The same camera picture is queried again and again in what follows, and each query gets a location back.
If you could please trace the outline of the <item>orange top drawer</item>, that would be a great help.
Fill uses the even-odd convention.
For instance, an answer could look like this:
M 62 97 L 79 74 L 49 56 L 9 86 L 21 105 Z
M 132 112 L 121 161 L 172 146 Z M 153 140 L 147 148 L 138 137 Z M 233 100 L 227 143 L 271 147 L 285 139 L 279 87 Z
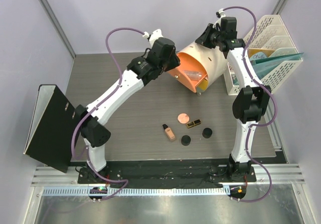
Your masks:
M 186 53 L 177 54 L 180 65 L 167 73 L 194 93 L 208 87 L 208 75 L 203 65 Z

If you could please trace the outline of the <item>clear plastic spray bottle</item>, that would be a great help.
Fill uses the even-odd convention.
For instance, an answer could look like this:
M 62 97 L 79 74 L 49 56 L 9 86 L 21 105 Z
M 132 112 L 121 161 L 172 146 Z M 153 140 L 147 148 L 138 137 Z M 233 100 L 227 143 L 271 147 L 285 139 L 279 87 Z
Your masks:
M 184 74 L 192 81 L 200 81 L 202 79 L 202 73 L 197 71 L 184 70 Z

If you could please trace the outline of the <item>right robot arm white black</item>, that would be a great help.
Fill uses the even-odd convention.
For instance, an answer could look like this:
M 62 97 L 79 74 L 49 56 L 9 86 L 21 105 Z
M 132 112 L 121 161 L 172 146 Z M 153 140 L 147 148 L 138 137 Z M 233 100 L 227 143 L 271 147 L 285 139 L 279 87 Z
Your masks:
M 235 17 L 223 16 L 216 23 L 208 24 L 195 41 L 202 47 L 220 51 L 218 55 L 225 57 L 232 66 L 240 87 L 232 104 L 237 130 L 226 168 L 226 176 L 232 181 L 238 181 L 251 173 L 251 148 L 255 130 L 270 100 L 270 87 L 264 86 L 255 74 L 244 40 L 237 37 L 236 28 Z

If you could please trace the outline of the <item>yellow drawer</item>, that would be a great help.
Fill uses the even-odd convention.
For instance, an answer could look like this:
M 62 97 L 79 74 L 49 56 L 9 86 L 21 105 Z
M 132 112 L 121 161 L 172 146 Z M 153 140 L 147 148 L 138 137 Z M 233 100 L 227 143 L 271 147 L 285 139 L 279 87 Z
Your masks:
M 208 88 L 208 80 L 203 79 L 200 83 L 196 86 L 196 92 L 204 92 Z

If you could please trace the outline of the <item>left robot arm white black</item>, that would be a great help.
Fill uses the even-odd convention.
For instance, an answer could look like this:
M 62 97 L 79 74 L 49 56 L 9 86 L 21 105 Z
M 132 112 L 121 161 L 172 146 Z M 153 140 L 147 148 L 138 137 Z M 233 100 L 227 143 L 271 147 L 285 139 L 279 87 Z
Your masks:
M 107 176 L 104 169 L 105 144 L 110 139 L 111 132 L 105 124 L 130 96 L 157 79 L 163 72 L 179 65 L 174 42 L 160 37 L 142 56 L 131 60 L 121 77 L 102 96 L 86 107 L 77 106 L 76 113 L 81 118 L 78 132 L 84 138 L 87 162 L 91 167 L 89 177 L 95 183 L 102 183 Z

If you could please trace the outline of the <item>beige foundation bottle black cap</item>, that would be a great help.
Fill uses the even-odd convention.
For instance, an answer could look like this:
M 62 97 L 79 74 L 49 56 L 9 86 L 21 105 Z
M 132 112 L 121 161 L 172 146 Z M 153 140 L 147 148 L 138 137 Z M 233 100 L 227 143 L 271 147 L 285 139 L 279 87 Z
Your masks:
M 163 128 L 164 133 L 166 134 L 167 138 L 170 141 L 174 141 L 176 139 L 175 134 L 173 133 L 172 129 L 167 124 L 162 124 L 162 128 Z

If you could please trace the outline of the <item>cream cylindrical drawer organizer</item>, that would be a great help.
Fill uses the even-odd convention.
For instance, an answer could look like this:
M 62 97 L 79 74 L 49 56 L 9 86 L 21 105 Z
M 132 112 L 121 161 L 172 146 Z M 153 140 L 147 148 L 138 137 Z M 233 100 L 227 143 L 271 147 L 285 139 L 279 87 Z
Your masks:
M 203 65 L 208 75 L 208 88 L 227 69 L 227 60 L 218 47 L 209 49 L 193 42 L 179 53 L 186 53 Z

